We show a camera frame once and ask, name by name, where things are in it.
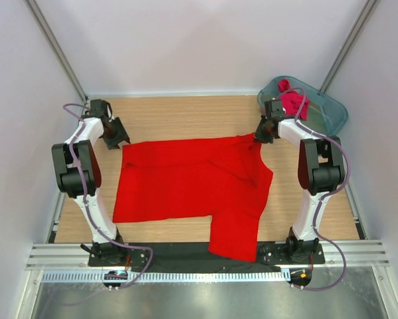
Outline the red t shirt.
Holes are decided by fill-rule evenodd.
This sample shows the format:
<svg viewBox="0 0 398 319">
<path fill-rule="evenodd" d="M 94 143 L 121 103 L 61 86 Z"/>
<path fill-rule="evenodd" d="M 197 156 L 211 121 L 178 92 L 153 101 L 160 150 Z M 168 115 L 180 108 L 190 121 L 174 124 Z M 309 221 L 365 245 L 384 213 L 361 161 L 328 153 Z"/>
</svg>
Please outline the red t shirt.
<svg viewBox="0 0 398 319">
<path fill-rule="evenodd" d="M 113 220 L 209 216 L 209 251 L 253 263 L 272 178 L 252 134 L 126 145 Z"/>
</svg>

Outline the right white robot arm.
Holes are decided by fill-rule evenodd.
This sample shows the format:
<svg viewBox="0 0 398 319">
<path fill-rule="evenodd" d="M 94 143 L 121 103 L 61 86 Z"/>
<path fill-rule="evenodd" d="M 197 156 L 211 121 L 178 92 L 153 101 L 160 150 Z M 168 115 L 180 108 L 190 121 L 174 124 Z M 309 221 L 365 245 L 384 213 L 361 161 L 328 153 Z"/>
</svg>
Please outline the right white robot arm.
<svg viewBox="0 0 398 319">
<path fill-rule="evenodd" d="M 344 155 L 340 140 L 327 137 L 288 115 L 279 99 L 264 103 L 265 114 L 254 134 L 256 141 L 273 143 L 284 139 L 299 149 L 298 182 L 303 189 L 302 204 L 281 249 L 292 263 L 304 263 L 318 252 L 322 215 L 329 199 L 345 181 Z"/>
</svg>

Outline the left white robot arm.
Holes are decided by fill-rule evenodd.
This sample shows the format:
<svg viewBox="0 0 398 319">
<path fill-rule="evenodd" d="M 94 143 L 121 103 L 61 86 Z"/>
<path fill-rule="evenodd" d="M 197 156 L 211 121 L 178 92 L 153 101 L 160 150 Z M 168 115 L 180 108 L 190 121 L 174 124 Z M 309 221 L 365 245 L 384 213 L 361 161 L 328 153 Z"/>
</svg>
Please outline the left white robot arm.
<svg viewBox="0 0 398 319">
<path fill-rule="evenodd" d="M 130 137 L 108 101 L 95 99 L 80 105 L 85 109 L 81 116 L 68 109 L 75 105 L 68 103 L 63 109 L 78 120 L 77 128 L 66 141 L 51 148 L 56 183 L 87 220 L 92 232 L 92 247 L 87 251 L 118 266 L 126 260 L 127 250 L 101 198 L 102 174 L 94 145 L 102 139 L 109 150 L 118 150 L 121 144 L 130 143 Z"/>
</svg>

